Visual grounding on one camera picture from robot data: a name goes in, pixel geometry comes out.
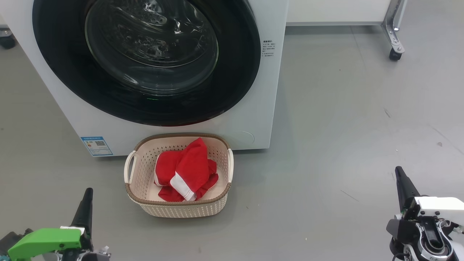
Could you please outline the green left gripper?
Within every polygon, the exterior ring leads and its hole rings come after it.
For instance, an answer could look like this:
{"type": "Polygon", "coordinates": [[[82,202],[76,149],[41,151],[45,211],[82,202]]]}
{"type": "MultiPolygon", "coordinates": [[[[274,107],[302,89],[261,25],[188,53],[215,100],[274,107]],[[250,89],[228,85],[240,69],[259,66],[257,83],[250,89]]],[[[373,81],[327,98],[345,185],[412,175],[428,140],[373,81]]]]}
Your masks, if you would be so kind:
{"type": "Polygon", "coordinates": [[[62,252],[62,261],[77,261],[82,250],[81,237],[92,238],[93,188],[87,188],[70,227],[42,228],[15,243],[7,254],[11,261],[30,261],[54,251],[62,252]]]}

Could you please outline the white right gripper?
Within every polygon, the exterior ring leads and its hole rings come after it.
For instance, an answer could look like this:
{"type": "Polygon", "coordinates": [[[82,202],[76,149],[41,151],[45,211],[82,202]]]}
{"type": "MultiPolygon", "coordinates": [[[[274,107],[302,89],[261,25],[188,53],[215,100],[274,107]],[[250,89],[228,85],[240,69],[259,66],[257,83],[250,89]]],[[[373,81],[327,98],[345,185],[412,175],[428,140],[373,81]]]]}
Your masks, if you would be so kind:
{"type": "Polygon", "coordinates": [[[419,217],[436,217],[464,224],[464,203],[456,197],[422,196],[405,174],[403,167],[395,168],[399,209],[405,212],[406,220],[418,220],[419,217]]]}

